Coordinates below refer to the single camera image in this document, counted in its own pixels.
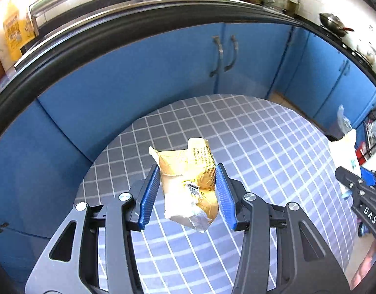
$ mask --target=blue tablecloth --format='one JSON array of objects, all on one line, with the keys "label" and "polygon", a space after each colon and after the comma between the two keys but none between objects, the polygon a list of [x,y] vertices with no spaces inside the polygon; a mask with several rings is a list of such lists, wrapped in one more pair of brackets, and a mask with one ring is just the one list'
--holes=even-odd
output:
[{"label": "blue tablecloth", "polygon": [[[269,203],[299,203],[345,269],[356,221],[351,200],[340,199],[328,140],[310,122],[278,104],[246,96],[212,95],[175,102],[136,120],[99,155],[75,202],[107,203],[154,163],[157,150],[186,149],[192,137],[208,139],[216,163],[229,177]],[[206,233],[165,219],[162,189],[151,221],[132,234],[147,293],[229,294],[236,276],[242,233],[230,231],[221,213]],[[277,272],[276,231],[271,229],[269,289]],[[100,231],[100,286],[107,289],[104,232]]]}]

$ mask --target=red object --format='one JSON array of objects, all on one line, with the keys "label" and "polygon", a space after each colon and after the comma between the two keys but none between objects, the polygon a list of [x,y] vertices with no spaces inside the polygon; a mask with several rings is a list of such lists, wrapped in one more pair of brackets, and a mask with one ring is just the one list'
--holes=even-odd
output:
[{"label": "red object", "polygon": [[360,164],[360,166],[363,165],[366,162],[366,158],[364,157],[365,153],[366,153],[366,143],[363,141],[363,142],[361,142],[357,151],[355,152],[355,154],[357,155],[358,163]]}]

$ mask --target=yellow packaging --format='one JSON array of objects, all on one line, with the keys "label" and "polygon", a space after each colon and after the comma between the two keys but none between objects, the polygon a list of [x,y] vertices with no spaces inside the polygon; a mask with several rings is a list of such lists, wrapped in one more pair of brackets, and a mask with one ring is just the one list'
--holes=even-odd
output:
[{"label": "yellow packaging", "polygon": [[208,141],[188,140],[188,149],[162,151],[149,148],[161,170],[165,217],[204,232],[218,214],[215,195],[216,165]]},{"label": "yellow packaging", "polygon": [[12,60],[18,60],[20,49],[36,37],[29,13],[19,13],[12,0],[7,3],[3,29]]}]

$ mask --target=table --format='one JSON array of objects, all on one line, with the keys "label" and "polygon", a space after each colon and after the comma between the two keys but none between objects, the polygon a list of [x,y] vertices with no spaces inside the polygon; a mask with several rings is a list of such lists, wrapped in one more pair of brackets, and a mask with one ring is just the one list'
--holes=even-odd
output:
[{"label": "table", "polygon": [[[343,270],[352,252],[356,220],[351,200],[340,199],[326,137],[310,122],[278,104],[247,96],[211,95],[177,101],[136,120],[118,135],[89,169],[75,203],[107,203],[154,163],[157,150],[186,149],[191,137],[208,139],[216,163],[230,178],[265,201],[299,203]],[[231,232],[220,213],[206,233],[165,219],[162,190],[150,223],[133,233],[134,251],[147,293],[229,294],[236,276],[243,233]],[[268,288],[275,286],[276,231],[271,229]],[[104,244],[104,231],[99,243]],[[100,286],[107,289],[104,247]]]}]

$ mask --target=blue cabinet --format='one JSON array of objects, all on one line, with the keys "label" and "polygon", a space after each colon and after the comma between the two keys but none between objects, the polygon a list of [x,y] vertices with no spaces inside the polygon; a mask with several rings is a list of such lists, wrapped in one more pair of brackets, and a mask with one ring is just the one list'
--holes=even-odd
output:
[{"label": "blue cabinet", "polygon": [[0,138],[0,224],[51,237],[72,209],[90,166],[33,102]]},{"label": "blue cabinet", "polygon": [[39,100],[91,161],[137,118],[171,102],[213,94],[221,23],[140,40],[78,68]]},{"label": "blue cabinet", "polygon": [[354,63],[347,61],[338,83],[314,119],[323,128],[329,129],[336,122],[339,105],[343,105],[344,115],[355,127],[375,93],[373,83]]},{"label": "blue cabinet", "polygon": [[0,233],[0,264],[14,281],[24,283],[48,241],[4,229]]},{"label": "blue cabinet", "polygon": [[297,70],[307,41],[312,33],[301,27],[295,27],[288,43],[285,57],[281,63],[279,73],[275,79],[274,90],[284,94]]},{"label": "blue cabinet", "polygon": [[334,88],[346,61],[336,48],[310,34],[285,97],[313,118]]},{"label": "blue cabinet", "polygon": [[266,98],[280,65],[291,27],[270,23],[226,24],[222,44],[224,66],[235,55],[234,36],[238,43],[236,62],[230,70],[221,70],[219,94],[243,94]]}]

